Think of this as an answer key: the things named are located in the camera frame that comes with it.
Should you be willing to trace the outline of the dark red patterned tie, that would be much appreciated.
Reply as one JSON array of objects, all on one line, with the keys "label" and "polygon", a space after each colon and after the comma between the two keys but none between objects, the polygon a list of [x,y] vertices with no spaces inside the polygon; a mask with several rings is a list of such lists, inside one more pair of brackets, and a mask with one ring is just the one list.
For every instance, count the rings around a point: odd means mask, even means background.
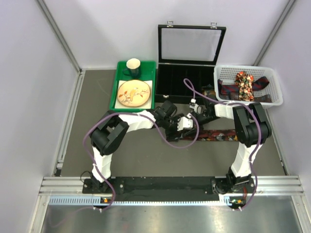
[{"label": "dark red patterned tie", "polygon": [[[180,135],[180,140],[192,141],[196,136],[197,131],[187,132]],[[229,130],[200,130],[197,141],[238,141],[236,132],[234,129]]]}]

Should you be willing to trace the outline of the brown tie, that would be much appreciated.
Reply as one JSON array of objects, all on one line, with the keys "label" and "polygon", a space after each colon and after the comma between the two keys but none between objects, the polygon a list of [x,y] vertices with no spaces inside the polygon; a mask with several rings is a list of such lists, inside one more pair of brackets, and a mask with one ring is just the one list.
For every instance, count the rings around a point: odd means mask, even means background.
[{"label": "brown tie", "polygon": [[205,86],[202,86],[201,88],[202,90],[202,94],[211,98],[211,99],[214,99],[216,100],[216,93],[215,93],[215,90],[214,90],[214,86],[212,86],[211,84],[208,84],[208,85],[205,85]]}]

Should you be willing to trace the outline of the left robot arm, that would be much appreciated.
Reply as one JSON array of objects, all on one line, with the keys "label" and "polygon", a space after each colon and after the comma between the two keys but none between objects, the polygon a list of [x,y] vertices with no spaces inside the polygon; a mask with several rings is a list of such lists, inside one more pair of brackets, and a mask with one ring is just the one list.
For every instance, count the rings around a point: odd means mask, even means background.
[{"label": "left robot arm", "polygon": [[117,114],[97,126],[90,134],[95,160],[91,176],[94,188],[102,193],[110,188],[108,178],[111,176],[112,154],[119,148],[127,133],[156,126],[165,129],[166,134],[175,133],[178,121],[184,116],[176,112],[177,107],[167,100],[155,109]]}]

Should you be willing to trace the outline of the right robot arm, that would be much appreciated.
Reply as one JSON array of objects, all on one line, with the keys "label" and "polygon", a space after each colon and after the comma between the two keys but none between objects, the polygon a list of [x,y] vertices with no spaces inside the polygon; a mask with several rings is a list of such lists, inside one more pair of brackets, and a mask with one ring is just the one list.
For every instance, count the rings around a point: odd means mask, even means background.
[{"label": "right robot arm", "polygon": [[237,154],[224,179],[214,179],[213,188],[217,193],[238,192],[252,181],[253,162],[266,139],[272,135],[263,106],[259,102],[249,105],[210,104],[199,114],[195,114],[202,126],[218,118],[234,121],[235,133],[239,142]]}]

